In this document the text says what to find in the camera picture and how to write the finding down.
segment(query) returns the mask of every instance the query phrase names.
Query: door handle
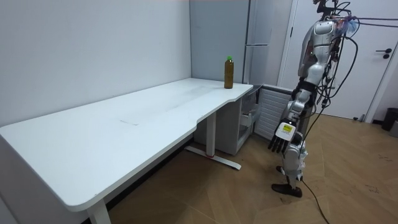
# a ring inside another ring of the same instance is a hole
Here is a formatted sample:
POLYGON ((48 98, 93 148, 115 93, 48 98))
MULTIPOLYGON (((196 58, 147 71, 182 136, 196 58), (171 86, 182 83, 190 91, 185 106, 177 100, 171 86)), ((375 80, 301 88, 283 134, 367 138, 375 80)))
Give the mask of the door handle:
POLYGON ((389 54, 392 52, 392 49, 386 49, 386 50, 377 50, 376 52, 385 52, 386 54, 389 54))

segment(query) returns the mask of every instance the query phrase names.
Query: robot leg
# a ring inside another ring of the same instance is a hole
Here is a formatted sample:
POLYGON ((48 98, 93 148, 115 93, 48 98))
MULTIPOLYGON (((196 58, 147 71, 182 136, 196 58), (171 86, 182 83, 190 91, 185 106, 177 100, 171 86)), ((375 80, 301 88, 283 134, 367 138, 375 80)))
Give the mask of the robot leg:
POLYGON ((297 180, 302 180, 304 168, 304 158, 307 155, 305 143, 295 144, 292 142, 282 155, 283 167, 278 166, 277 170, 284 174, 287 184, 272 184, 272 189, 281 194, 292 195, 294 197, 302 197, 302 191, 296 186, 297 180))

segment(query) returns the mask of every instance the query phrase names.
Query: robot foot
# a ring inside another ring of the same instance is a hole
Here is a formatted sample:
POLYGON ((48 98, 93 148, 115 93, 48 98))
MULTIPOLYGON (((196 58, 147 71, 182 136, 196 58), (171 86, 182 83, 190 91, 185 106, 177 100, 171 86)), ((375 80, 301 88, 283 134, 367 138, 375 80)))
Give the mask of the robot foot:
POLYGON ((294 197, 303 197, 303 192, 299 187, 293 189, 289 184, 272 184, 271 188, 281 194, 291 195, 294 197))

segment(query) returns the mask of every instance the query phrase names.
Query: yellow label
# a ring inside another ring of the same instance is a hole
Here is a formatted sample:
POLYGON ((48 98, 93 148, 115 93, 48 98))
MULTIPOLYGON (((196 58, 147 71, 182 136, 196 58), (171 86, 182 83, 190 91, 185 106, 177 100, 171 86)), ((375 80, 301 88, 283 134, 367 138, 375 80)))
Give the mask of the yellow label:
POLYGON ((285 125, 284 126, 284 131, 287 131, 288 133, 290 133, 292 131, 292 127, 289 125, 285 125))

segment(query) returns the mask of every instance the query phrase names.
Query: white door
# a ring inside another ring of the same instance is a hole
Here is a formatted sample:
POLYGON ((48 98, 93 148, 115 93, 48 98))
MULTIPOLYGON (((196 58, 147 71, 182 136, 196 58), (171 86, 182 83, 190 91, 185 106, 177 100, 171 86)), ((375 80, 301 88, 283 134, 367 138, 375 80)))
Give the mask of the white door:
MULTIPOLYGON (((294 89, 297 85, 299 80, 297 70, 303 38, 309 28, 321 17, 321 14, 316 13, 317 7, 317 5, 312 4, 312 1, 299 0, 297 3, 285 68, 279 76, 281 87, 294 89)), ((398 1, 396 0, 352 0, 351 5, 348 6, 348 9, 352 10, 353 16, 381 18, 398 17, 397 8, 398 1)), ((383 22, 383 24, 398 25, 398 21, 395 23, 383 22)), ((397 45, 398 29, 362 25, 353 39, 359 46, 353 71, 338 94, 331 99, 331 105, 324 110, 324 114, 352 119, 354 117, 360 118, 362 114, 368 113, 373 97, 397 45), (377 52, 377 50, 386 49, 393 50, 388 59, 383 58, 386 53, 377 52)), ((336 74, 336 89, 346 76, 354 53, 355 46, 350 41, 345 41, 340 66, 336 74)))

